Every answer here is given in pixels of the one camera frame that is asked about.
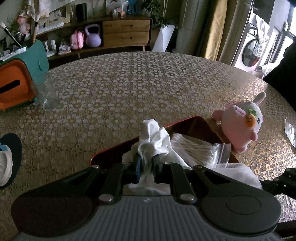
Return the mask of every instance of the drawer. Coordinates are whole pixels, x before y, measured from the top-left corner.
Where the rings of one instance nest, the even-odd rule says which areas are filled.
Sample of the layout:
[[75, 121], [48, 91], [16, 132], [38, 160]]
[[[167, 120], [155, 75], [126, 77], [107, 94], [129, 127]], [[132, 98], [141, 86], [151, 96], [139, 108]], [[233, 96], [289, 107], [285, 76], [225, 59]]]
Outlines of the drawer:
[[150, 20], [115, 20], [103, 22], [103, 34], [149, 32]]
[[137, 44], [146, 45], [148, 42], [149, 32], [104, 34], [104, 47]]

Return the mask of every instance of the pink toy suitcase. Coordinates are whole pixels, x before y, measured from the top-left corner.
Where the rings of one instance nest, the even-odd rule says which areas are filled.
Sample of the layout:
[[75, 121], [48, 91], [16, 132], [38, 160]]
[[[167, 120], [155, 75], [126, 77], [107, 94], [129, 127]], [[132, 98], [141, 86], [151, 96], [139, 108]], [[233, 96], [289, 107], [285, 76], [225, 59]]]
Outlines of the pink toy suitcase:
[[70, 43], [72, 49], [83, 48], [84, 34], [80, 31], [75, 30], [75, 32], [71, 35]]

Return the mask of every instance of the screw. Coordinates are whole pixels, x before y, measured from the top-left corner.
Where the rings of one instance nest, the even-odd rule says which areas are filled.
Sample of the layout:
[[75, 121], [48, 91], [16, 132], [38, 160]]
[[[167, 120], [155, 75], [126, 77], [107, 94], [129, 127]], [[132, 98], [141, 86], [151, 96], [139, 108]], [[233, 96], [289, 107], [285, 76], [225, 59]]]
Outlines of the screw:
[[101, 194], [99, 200], [102, 202], [111, 202], [114, 197], [111, 194]]
[[180, 195], [180, 199], [186, 202], [190, 202], [194, 200], [194, 196], [192, 194], [189, 193], [184, 193], [182, 195]]

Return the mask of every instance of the plush toy foot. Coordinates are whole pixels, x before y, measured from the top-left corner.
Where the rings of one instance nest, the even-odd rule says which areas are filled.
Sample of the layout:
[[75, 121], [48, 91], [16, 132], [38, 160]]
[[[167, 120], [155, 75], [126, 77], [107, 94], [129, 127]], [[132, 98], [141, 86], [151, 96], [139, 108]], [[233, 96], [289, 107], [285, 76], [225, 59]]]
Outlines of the plush toy foot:
[[213, 119], [220, 121], [222, 120], [223, 110], [214, 110], [212, 117]]
[[238, 151], [238, 152], [242, 152], [245, 151], [247, 149], [247, 146], [243, 146], [243, 147], [237, 147], [237, 146], [233, 146], [233, 148]]

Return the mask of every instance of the washing machine door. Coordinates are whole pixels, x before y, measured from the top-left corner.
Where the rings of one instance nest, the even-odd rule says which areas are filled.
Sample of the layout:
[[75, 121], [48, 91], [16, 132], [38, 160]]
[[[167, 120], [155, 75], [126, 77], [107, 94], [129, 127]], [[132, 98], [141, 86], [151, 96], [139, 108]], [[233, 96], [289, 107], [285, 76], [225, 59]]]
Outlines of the washing machine door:
[[260, 57], [258, 55], [261, 49], [258, 39], [253, 39], [247, 43], [242, 52], [242, 62], [247, 67], [252, 67], [258, 63]]

